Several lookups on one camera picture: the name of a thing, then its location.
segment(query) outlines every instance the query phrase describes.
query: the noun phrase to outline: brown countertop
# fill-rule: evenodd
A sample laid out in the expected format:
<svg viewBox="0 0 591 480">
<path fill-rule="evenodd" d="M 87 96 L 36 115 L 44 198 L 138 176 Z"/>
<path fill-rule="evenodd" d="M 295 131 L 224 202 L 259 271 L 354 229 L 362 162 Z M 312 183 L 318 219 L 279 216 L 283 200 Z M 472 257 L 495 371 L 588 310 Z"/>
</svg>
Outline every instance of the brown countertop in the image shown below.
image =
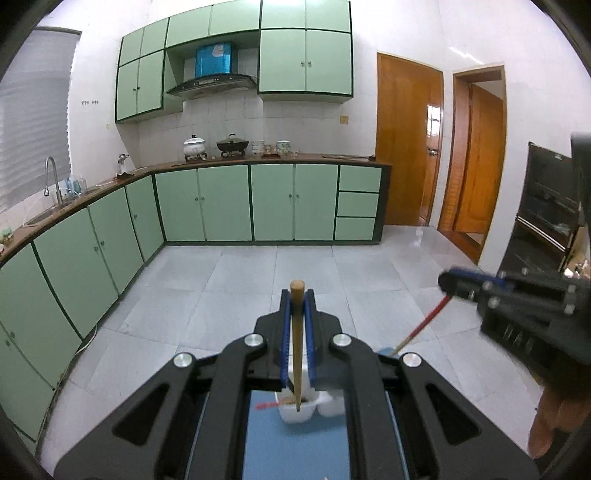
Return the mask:
<svg viewBox="0 0 591 480">
<path fill-rule="evenodd" d="M 388 168 L 388 165 L 378 164 L 371 162 L 369 163 L 366 159 L 353 159 L 353 158 L 326 158 L 323 154 L 297 154 L 293 158 L 261 158 L 249 156 L 243 160 L 209 160 L 201 162 L 181 163 L 181 162 L 170 162 L 153 165 L 150 167 L 143 167 L 134 170 L 133 177 L 125 180 L 113 179 L 109 183 L 104 183 L 98 189 L 85 195 L 79 200 L 75 200 L 68 206 L 62 208 L 58 212 L 54 213 L 50 217 L 42 220 L 39 223 L 31 226 L 22 226 L 16 229 L 12 233 L 11 239 L 4 244 L 4 251 L 0 255 L 0 267 L 6 263 L 11 257 L 13 257 L 21 248 L 26 244 L 34 240 L 36 237 L 41 235 L 46 230 L 50 229 L 55 224 L 61 222 L 63 219 L 73 215 L 74 213 L 82 210 L 89 206 L 91 203 L 97 201 L 101 197 L 114 192 L 127 184 L 130 184 L 136 180 L 143 179 L 152 173 L 161 173 L 165 171 L 176 171 L 176 170 L 191 170 L 193 168 L 203 167 L 216 167 L 224 165 L 237 165 L 237 164 L 260 164 L 260 163 L 337 163 L 340 165 L 355 165 L 355 166 L 373 166 Z"/>
</svg>

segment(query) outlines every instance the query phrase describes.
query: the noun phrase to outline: doorway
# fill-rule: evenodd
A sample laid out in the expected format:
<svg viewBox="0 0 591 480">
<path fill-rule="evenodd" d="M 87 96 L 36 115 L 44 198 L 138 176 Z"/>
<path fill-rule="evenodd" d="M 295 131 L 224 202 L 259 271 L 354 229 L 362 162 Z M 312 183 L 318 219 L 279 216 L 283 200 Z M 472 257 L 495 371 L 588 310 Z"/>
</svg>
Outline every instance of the doorway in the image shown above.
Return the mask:
<svg viewBox="0 0 591 480">
<path fill-rule="evenodd" d="M 453 78 L 452 154 L 439 231 L 477 263 L 491 226 L 505 158 L 503 67 Z"/>
<path fill-rule="evenodd" d="M 443 72 L 378 53 L 376 159 L 392 166 L 385 223 L 428 225 L 439 170 Z"/>
</svg>

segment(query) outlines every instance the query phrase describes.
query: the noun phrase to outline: kitchen faucet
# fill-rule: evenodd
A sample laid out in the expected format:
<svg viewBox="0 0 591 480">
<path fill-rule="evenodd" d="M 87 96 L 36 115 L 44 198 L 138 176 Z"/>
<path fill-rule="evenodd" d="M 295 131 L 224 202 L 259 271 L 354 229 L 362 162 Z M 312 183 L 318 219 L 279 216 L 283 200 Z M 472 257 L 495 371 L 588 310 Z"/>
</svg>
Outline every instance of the kitchen faucet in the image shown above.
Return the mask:
<svg viewBox="0 0 591 480">
<path fill-rule="evenodd" d="M 49 175 L 49 161 L 51 160 L 51 165 L 53 166 L 53 179 L 56 182 L 56 196 L 57 196 L 57 203 L 62 205 L 64 203 L 64 199 L 61 197 L 61 191 L 60 188 L 58 186 L 58 180 L 57 180 L 57 169 L 56 169 L 56 161 L 53 160 L 53 157 L 47 157 L 45 159 L 45 190 L 43 190 L 43 196 L 44 197 L 49 197 L 49 179 L 48 179 L 48 175 Z"/>
</svg>

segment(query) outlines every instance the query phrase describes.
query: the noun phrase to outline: blue box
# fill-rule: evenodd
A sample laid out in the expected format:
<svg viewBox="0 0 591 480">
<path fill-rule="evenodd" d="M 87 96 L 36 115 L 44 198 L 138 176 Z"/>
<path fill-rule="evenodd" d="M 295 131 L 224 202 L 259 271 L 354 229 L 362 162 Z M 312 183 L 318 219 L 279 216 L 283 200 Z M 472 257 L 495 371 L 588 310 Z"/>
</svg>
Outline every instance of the blue box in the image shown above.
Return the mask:
<svg viewBox="0 0 591 480">
<path fill-rule="evenodd" d="M 195 78 L 216 73 L 232 73 L 232 44 L 216 43 L 197 50 Z"/>
</svg>

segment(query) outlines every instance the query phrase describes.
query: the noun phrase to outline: window blind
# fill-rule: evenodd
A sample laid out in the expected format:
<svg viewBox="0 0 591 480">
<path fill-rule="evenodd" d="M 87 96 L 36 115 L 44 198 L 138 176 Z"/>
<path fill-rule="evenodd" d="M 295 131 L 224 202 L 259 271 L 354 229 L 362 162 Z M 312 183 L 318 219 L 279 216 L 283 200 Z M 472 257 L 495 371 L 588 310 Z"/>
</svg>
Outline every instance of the window blind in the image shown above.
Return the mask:
<svg viewBox="0 0 591 480">
<path fill-rule="evenodd" d="M 70 175 L 67 102 L 79 38 L 34 30 L 0 81 L 0 213 L 43 189 L 48 156 L 59 180 Z"/>
</svg>

